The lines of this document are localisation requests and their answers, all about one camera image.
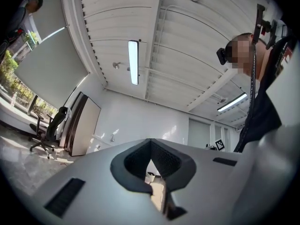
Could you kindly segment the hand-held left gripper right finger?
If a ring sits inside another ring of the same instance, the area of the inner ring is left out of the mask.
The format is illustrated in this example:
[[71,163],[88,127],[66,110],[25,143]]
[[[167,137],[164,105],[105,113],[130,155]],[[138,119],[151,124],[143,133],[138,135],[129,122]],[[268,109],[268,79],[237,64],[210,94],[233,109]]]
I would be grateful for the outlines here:
[[231,225],[242,154],[151,140],[151,159],[165,181],[163,215],[151,225]]

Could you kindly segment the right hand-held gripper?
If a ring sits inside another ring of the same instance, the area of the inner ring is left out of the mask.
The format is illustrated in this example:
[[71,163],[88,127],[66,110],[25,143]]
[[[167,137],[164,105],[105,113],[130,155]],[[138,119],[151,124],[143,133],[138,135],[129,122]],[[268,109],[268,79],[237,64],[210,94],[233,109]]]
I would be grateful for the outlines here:
[[213,144],[206,144],[205,149],[222,151],[225,149],[225,145],[221,139],[218,139]]

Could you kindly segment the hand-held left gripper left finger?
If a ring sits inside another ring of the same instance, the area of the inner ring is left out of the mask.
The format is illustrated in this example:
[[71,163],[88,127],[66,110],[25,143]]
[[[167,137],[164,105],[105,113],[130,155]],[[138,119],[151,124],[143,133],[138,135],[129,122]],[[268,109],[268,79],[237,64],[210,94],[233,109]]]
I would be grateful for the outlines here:
[[[127,142],[80,157],[42,184],[33,194],[33,201],[51,224],[162,225],[162,214],[150,195],[128,191],[110,171],[113,158],[138,143]],[[46,210],[51,199],[73,178],[84,181],[84,185],[63,216]]]

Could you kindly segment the ceiling light strip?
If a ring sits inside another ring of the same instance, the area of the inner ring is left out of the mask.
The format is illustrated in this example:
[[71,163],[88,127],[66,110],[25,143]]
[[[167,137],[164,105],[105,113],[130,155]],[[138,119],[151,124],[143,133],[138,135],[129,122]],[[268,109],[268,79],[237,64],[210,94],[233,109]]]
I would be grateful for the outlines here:
[[230,101],[227,104],[225,104],[224,106],[218,108],[217,111],[218,112],[223,112],[223,111],[227,110],[228,108],[234,106],[235,104],[239,103],[241,100],[245,99],[246,97],[247,97],[247,94],[244,92],[241,95],[237,96],[232,101]]
[[139,41],[128,41],[128,58],[131,83],[137,86],[139,84]]

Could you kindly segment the large beige panel board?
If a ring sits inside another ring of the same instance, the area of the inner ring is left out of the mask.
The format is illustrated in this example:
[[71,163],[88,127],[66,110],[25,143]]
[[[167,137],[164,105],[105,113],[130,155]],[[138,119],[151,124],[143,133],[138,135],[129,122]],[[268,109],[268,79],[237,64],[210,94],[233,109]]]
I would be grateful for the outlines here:
[[101,108],[88,97],[78,122],[73,146],[69,150],[70,156],[76,157],[86,154],[90,139],[95,133],[100,111]]

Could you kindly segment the black office chair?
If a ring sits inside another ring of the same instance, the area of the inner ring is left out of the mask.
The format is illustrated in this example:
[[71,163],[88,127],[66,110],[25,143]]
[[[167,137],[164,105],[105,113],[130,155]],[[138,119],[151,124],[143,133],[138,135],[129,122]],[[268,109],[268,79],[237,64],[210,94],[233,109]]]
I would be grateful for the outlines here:
[[62,123],[62,121],[67,117],[67,114],[68,114],[68,108],[65,106],[60,107],[58,112],[53,118],[49,116],[50,120],[49,120],[48,127],[46,129],[42,129],[42,127],[40,126],[40,122],[44,118],[38,113],[36,113],[37,123],[36,124],[31,123],[30,128],[36,132],[36,136],[39,142],[30,146],[29,151],[32,152],[34,148],[41,147],[45,151],[47,155],[47,159],[50,159],[50,154],[46,148],[48,147],[51,151],[55,151],[55,146],[47,144],[47,142],[56,141],[56,130],[58,126]]

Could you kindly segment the dark brown panel board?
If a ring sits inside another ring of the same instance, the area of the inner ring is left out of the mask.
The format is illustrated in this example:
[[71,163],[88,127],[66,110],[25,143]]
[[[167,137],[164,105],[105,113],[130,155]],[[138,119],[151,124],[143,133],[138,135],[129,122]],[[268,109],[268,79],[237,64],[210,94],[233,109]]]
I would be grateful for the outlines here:
[[76,97],[74,105],[72,106],[72,117],[69,118],[69,122],[66,122],[63,132],[66,131],[64,140],[64,150],[69,151],[73,146],[76,129],[78,126],[79,119],[87,102],[88,96],[80,92]]

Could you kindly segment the red black chest box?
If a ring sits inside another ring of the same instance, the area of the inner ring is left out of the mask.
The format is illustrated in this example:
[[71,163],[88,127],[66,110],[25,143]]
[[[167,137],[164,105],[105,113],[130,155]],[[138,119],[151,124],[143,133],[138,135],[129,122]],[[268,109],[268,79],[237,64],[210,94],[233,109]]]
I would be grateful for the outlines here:
[[286,65],[289,63],[292,55],[293,55],[293,50],[289,46],[287,46],[283,52],[282,57],[280,58],[280,66],[282,68],[286,67]]

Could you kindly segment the grey roller blind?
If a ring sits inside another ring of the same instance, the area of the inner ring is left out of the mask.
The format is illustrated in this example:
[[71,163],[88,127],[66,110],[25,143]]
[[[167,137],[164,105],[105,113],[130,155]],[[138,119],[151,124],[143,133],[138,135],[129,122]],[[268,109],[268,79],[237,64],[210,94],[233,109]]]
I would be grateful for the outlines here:
[[42,40],[65,27],[61,0],[43,0],[42,7],[33,14],[33,21]]
[[60,108],[88,71],[64,28],[28,53],[14,74],[44,101]]

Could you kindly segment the large window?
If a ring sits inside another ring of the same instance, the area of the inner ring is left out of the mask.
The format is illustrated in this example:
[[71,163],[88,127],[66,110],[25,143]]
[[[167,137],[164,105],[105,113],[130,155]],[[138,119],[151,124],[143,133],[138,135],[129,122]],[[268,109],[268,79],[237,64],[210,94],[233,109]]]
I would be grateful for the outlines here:
[[21,61],[39,45],[37,33],[23,33],[4,53],[0,63],[0,122],[33,134],[30,124],[47,128],[58,109],[40,98],[15,74]]

